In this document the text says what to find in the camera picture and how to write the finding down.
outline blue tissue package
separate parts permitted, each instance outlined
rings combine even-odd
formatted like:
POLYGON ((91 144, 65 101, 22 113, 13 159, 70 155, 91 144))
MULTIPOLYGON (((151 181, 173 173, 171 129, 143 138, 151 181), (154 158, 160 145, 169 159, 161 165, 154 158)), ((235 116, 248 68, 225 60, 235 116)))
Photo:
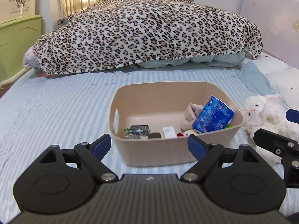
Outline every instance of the blue tissue package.
POLYGON ((221 130, 225 128, 234 114, 235 112, 225 103, 212 96, 192 124, 192 127, 201 133, 221 130))

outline leopard print pattern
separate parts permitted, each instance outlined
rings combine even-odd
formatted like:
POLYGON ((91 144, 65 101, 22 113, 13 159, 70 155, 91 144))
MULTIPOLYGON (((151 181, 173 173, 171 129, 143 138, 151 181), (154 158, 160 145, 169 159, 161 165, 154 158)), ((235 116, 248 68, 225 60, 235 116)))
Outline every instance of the leopard print pattern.
POLYGON ((99 0, 68 18, 33 46, 48 75, 263 49, 249 20, 193 0, 99 0))

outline blue striped bed sheet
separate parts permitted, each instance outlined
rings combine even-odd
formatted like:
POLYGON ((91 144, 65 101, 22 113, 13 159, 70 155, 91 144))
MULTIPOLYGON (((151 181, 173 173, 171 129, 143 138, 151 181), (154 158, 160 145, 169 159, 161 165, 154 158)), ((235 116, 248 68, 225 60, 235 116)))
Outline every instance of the blue striped bed sheet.
MULTIPOLYGON (((253 95, 236 74, 237 69, 209 68, 187 63, 161 69, 123 69, 56 78, 25 74, 0 99, 0 220, 8 222, 19 213, 13 198, 18 176, 49 145, 72 148, 93 142, 108 133, 110 103, 116 90, 126 84, 156 81, 207 81, 220 87, 240 108, 253 95)), ((230 147, 249 141, 240 129, 230 147)), ((128 167, 112 144, 102 162, 119 177, 123 173, 176 173, 179 177, 195 163, 164 167, 128 167)), ((283 177, 280 164, 273 164, 283 177)), ((297 190, 288 190, 281 213, 298 211, 297 190)))

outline beige plastic bin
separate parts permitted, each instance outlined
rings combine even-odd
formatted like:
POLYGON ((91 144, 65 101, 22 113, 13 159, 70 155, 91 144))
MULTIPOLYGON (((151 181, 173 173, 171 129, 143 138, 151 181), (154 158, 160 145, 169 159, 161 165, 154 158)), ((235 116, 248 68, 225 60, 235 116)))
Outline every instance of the beige plastic bin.
POLYGON ((208 82, 153 82, 130 84, 119 88, 113 98, 109 131, 123 161, 128 166, 149 167, 195 161, 187 147, 187 137, 165 139, 162 128, 173 126, 182 132, 181 120, 190 103, 205 105, 214 95, 234 112, 231 128, 201 134, 206 143, 226 146, 237 133, 243 116, 234 102, 216 85, 208 82), (118 111, 117 132, 114 130, 118 111), (150 132, 160 132, 160 139, 123 139, 124 129, 131 125, 149 125, 150 132))

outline pink headboard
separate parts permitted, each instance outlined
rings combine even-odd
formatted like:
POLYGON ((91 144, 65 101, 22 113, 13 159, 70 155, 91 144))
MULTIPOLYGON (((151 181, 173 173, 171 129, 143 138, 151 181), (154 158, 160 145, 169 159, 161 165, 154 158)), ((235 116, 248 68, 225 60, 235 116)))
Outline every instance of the pink headboard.
POLYGON ((265 51, 299 69, 299 2, 243 0, 240 15, 259 27, 265 51))

